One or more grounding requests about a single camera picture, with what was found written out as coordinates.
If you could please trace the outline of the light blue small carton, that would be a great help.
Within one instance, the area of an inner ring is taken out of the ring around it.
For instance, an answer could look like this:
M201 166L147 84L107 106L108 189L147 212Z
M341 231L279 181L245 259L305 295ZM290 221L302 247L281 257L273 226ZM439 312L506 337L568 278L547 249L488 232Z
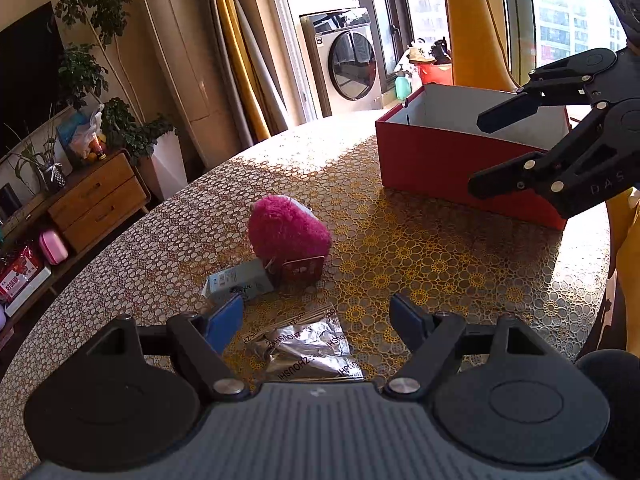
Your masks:
M259 259L210 274L201 295L210 303L221 306L232 295L239 294L244 301L268 294L274 289Z

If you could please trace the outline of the silver foil snack bag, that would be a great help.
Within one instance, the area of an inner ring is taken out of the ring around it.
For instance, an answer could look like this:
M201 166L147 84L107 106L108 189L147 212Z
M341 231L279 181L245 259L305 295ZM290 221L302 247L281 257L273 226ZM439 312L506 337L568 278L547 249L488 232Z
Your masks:
M266 382L360 382L337 310L328 307L263 328L246 341Z

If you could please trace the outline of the pink plush strawberry toy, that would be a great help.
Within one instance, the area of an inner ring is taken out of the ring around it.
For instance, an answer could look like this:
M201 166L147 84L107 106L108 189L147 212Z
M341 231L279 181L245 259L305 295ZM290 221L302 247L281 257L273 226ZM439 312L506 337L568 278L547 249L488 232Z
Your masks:
M286 195L267 195L252 206L248 239L274 284L314 283L322 277L332 236L306 206Z

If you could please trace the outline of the red bucket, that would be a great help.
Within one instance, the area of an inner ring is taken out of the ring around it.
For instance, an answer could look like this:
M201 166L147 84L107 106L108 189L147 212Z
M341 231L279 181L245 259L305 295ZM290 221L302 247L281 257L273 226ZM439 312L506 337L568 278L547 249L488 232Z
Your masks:
M414 62L422 84L452 85L452 70L450 64L436 64L435 62Z

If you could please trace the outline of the red cardboard box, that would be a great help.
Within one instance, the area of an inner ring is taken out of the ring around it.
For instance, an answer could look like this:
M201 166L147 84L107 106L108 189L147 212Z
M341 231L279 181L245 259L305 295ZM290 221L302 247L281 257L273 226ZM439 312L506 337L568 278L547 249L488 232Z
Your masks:
M565 108L545 107L493 134L477 116L506 102L508 92L427 84L375 122L382 185L471 206L562 231L566 221L534 191L478 200L472 174L530 152L545 152L570 131Z

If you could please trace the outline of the teal spray bottle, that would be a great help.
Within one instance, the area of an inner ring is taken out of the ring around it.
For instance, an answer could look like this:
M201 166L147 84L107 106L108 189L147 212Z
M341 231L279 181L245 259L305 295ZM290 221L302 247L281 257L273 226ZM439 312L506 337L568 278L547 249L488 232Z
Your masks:
M395 77L396 99L398 99L398 101L405 101L411 93L410 79L403 70L398 70Z

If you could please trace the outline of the pink small case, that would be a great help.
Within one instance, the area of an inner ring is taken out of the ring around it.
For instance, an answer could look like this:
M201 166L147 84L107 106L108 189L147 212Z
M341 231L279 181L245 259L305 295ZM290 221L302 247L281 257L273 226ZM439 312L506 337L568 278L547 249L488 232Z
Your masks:
M68 258L68 250L55 230L45 230L39 235L39 246L51 266L57 266Z

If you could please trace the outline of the red gift box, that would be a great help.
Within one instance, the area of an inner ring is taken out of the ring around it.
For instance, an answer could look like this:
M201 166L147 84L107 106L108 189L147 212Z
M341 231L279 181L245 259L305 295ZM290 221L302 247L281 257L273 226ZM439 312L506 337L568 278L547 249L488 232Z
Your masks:
M2 266L0 282L2 304L10 304L42 268L41 259L29 245Z

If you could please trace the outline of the patterned lace tablecloth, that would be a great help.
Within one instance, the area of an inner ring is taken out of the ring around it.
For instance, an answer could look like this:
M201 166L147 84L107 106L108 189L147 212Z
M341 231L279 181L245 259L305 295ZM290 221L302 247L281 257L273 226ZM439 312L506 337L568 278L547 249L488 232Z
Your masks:
M32 390L99 328L205 311L208 278L245 297L243 330L331 309L367 378L405 359L388 302L491 323L514 313L576 356L608 277L608 219L594 208L548 230L384 188L372 118L328 119L257 144L189 184L85 266L48 307L1 382L1 474L37 456Z

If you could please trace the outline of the wooden drawer cabinet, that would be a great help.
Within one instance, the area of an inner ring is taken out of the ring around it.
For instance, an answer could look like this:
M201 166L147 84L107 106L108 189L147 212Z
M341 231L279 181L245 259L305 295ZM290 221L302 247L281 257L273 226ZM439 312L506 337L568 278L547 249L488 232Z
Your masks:
M8 262L29 245L43 264L10 304L1 303L4 314L15 321L45 292L53 294L58 282L82 257L133 214L144 211L150 198L124 150L73 172L65 188L19 218L4 239L1 253ZM45 230L58 232L68 250L68 258L57 266L51 266L40 250L39 235Z

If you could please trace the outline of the front-load washing machine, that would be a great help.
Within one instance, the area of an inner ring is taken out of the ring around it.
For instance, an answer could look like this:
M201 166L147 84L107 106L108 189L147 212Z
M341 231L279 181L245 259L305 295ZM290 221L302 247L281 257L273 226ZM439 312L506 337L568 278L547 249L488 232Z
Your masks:
M378 63L367 9L305 14L300 18L322 114L382 107Z

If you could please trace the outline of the dark glass vase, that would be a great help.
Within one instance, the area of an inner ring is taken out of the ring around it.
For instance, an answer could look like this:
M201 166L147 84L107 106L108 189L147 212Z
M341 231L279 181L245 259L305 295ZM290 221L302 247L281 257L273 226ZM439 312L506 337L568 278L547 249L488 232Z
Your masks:
M46 188L50 193L57 193L65 188L66 177L62 171L62 165L59 162L47 166L41 170L43 181L46 184Z

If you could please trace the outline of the bag of fruit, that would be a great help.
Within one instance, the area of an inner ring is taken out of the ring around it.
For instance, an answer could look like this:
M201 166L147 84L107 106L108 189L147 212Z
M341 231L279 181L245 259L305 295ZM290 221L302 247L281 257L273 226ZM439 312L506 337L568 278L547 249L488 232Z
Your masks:
M84 164L93 164L106 156L105 136L102 133L102 112L100 104L91 114L88 124L78 126L68 147Z

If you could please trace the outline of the yellow curtain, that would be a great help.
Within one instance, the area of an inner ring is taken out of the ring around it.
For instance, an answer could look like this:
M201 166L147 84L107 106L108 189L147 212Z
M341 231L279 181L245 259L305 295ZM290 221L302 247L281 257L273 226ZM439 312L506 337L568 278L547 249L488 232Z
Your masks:
M239 14L234 0L214 0L221 20L224 42L231 55L230 61L239 85L240 98L248 114L248 121L253 127L257 141L271 138L268 122L264 112L264 99L250 56L248 55L243 36Z

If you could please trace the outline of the black television screen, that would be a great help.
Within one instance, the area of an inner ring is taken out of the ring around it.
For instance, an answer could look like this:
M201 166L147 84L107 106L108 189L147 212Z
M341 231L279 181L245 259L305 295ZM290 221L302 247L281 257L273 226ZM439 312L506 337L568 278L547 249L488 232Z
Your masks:
M60 89L64 47L50 2L38 6L0 36L1 154L66 107Z

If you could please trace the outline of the green potted plant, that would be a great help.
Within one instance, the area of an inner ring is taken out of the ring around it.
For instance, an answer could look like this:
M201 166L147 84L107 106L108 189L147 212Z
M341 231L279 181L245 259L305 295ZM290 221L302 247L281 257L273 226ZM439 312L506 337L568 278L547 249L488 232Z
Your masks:
M123 148L134 165L151 158L160 137L175 133L163 114L147 118L120 48L129 21L131 0L58 0L54 17L68 28L81 26L90 40L72 42L64 49L58 74L67 102L75 110L96 100L102 110L102 131L106 143Z

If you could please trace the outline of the beige standing air conditioner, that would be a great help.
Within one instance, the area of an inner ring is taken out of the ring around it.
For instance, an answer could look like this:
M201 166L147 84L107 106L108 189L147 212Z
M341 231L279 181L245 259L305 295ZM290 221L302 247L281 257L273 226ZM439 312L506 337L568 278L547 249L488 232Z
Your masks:
M204 166L241 149L205 0L141 0L156 57Z

